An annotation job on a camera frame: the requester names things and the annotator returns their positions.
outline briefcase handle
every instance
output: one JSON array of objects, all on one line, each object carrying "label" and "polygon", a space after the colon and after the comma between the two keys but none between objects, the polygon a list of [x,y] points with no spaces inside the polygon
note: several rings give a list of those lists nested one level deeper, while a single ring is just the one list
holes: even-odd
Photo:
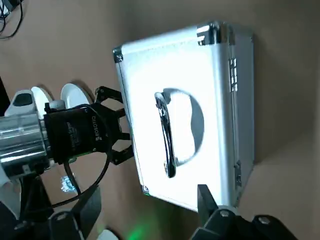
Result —
[{"label": "briefcase handle", "polygon": [[162,133],[164,139],[164,147],[166,154],[166,161],[164,162],[165,173],[168,178],[173,178],[176,175],[176,157],[174,152],[174,146],[172,141],[171,125],[169,118],[169,111],[167,104],[169,103],[168,96],[164,92],[156,92],[154,94],[156,107],[158,108]]}]

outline metal cylinder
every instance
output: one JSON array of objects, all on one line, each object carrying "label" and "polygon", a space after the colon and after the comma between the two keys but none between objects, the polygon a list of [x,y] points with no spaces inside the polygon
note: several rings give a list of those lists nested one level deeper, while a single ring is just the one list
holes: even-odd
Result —
[{"label": "metal cylinder", "polygon": [[0,118],[0,163],[9,178],[50,167],[50,144],[36,113]]}]

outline aluminum briefcase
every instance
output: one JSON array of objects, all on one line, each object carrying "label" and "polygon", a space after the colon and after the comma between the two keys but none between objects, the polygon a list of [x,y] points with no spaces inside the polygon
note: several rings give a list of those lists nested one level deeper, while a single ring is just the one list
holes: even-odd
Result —
[{"label": "aluminum briefcase", "polygon": [[142,191],[236,206],[254,164],[253,34],[213,21],[113,50]]}]

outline white plastic part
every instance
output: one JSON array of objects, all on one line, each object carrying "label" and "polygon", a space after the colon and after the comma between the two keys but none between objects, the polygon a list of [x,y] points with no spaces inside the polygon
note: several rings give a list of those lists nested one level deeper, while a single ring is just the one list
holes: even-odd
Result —
[{"label": "white plastic part", "polygon": [[[22,94],[31,94],[32,102],[28,105],[16,106],[15,101],[16,101],[17,97]],[[35,99],[33,97],[33,92],[31,90],[25,89],[25,90],[17,91],[15,93],[15,95],[11,101],[11,104],[9,105],[9,107],[7,108],[7,110],[4,113],[4,116],[9,117],[12,115],[28,114],[28,113],[33,113],[36,110],[37,110],[37,107],[35,104]]]},{"label": "white plastic part", "polygon": [[65,102],[66,109],[76,107],[80,104],[92,104],[89,94],[73,83],[67,83],[63,86],[61,99]]},{"label": "white plastic part", "polygon": [[105,229],[99,235],[97,240],[119,240],[119,238],[117,238],[116,235],[114,235],[112,231]]},{"label": "white plastic part", "polygon": [[45,104],[50,103],[53,99],[49,93],[41,87],[34,86],[31,88],[31,91],[33,93],[36,108],[38,110],[39,119],[43,119],[44,115],[47,114],[45,112]]}]

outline brown table surface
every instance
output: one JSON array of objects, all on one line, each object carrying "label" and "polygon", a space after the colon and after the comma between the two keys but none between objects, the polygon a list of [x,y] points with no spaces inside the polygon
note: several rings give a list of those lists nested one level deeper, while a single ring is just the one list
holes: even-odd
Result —
[{"label": "brown table surface", "polygon": [[[122,43],[207,20],[252,28],[259,164],[239,210],[248,219],[272,214],[299,239],[319,239],[320,174],[314,136],[303,134],[316,116],[318,5],[311,0],[24,0],[21,29],[0,42],[0,75],[10,97],[41,84],[59,99],[71,81],[92,91],[101,85],[118,90],[112,49]],[[18,19],[17,9],[5,34]],[[83,156],[72,166],[82,188],[95,180],[104,158]],[[69,197],[60,190],[63,174],[55,168],[43,176],[52,202]],[[110,166],[101,193],[102,212],[91,239],[105,227],[124,239],[139,234],[138,239],[187,239],[198,223],[195,213],[144,196],[133,159]]]}]

